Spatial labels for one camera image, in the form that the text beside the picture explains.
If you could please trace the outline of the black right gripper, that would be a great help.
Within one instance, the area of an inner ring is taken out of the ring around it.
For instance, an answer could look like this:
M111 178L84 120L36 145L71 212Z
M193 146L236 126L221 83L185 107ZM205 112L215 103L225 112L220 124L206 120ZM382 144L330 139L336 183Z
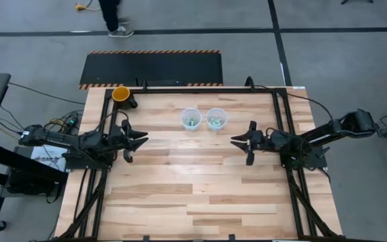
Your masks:
M247 152L247 165L252 165L255 160L254 151L272 152L273 145L271 141L263 135L261 130L257 130L257 123L250 121L248 132L233 136L233 140L243 141L247 143L240 143L231 141L230 143L240 148L244 152Z

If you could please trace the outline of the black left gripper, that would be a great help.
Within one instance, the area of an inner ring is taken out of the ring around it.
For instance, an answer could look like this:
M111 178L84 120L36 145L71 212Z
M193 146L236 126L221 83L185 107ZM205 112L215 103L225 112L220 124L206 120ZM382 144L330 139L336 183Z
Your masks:
M127 119L119 126L110 126L110 143L116 150L123 150L123 158L127 163L133 162L132 153L148 140L147 135L147 132L133 130Z

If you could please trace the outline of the clear plastic cup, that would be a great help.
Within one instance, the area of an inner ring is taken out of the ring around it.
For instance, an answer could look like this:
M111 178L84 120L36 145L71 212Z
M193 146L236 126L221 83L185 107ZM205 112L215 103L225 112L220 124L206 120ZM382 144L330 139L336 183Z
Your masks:
M222 121L224 121L224 126L222 128L216 128L214 125L212 125L209 121L209 118L210 117L216 117L216 118L219 118L221 119ZM227 113L221 109L221 108L212 108L210 109L207 113L206 113L206 122L207 122L207 125L208 125L208 128L212 131L219 131L219 130L222 130L226 123L228 121L228 115Z
M195 120L198 121L198 124L196 126L194 126L193 128L189 127L188 125L184 124L184 120L186 118L194 118ZM195 130L197 130L200 127L200 124L202 122L202 114L201 114L201 112L199 110L197 110L195 108L186 108L186 109L184 109L181 112L180 120L181 120L182 126L186 130L188 130L188 131L195 131Z

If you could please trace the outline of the black mug yellow inside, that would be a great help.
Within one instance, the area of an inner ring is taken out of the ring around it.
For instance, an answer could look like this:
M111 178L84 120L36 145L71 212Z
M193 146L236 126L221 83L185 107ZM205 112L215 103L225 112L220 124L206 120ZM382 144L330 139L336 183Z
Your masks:
M117 109L127 110L137 108L138 103L134 98L134 94L125 86L120 86L112 91L112 99Z

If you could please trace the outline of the black hazard-striped floor mat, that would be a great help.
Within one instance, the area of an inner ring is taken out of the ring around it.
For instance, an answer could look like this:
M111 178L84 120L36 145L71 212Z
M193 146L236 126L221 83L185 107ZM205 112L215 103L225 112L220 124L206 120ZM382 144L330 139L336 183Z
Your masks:
M79 89L92 87L219 86L218 50L94 50L88 53Z

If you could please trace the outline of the white paper label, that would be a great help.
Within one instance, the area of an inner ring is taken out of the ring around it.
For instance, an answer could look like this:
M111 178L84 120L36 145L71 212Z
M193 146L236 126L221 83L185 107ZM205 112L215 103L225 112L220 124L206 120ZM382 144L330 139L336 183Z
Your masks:
M53 147L50 145L44 145L41 147L34 147L31 154L31 159L39 162L53 162L57 163L62 161L64 158L62 154L66 153L67 150L60 147Z

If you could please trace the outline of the person's leg and shoe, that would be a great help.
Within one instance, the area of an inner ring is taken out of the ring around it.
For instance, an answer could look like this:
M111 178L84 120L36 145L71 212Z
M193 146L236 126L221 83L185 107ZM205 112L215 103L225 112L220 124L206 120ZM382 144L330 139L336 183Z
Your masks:
M128 38L134 33L128 25L130 20L127 17L119 17L119 6L122 0L98 0L108 36L112 38Z

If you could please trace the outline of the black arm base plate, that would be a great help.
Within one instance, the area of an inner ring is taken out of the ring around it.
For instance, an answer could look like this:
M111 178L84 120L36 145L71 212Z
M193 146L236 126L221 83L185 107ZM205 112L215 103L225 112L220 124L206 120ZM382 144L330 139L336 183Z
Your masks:
M80 153L62 154L66 161L66 168L74 169L108 169L110 163L106 160L94 159Z
M291 169L324 168L327 166L325 153L329 148L314 145L305 140L291 140L284 145L276 147L282 158L282 164Z

